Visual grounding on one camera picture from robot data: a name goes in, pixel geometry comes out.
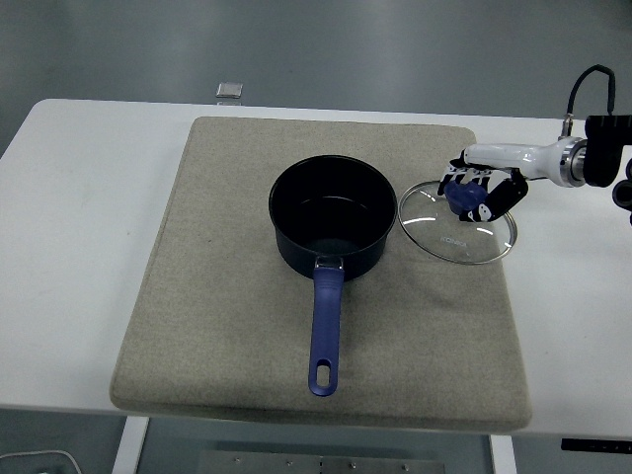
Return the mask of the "white-black robot hand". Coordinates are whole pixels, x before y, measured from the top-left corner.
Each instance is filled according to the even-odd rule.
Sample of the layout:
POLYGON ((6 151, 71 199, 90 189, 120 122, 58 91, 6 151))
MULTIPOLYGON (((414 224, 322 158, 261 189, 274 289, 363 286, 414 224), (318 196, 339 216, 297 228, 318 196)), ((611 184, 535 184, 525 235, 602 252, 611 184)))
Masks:
POLYGON ((471 145, 448 162, 437 193, 461 221, 495 221, 526 196, 532 180, 574 183, 566 145, 564 140, 548 146, 471 145))

